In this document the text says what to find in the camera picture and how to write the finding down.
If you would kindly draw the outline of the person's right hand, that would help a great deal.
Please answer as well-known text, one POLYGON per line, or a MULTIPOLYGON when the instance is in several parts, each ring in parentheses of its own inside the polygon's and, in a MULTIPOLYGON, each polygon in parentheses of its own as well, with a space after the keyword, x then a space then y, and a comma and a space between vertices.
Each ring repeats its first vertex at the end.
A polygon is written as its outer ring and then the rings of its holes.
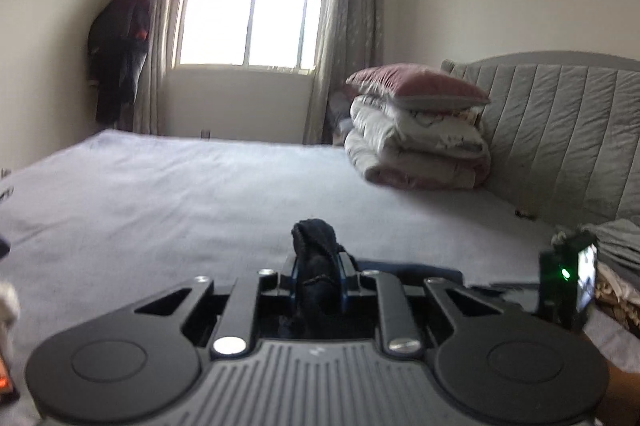
POLYGON ((640 374, 629 373, 608 361, 608 389, 596 417, 604 426, 639 424, 640 374))

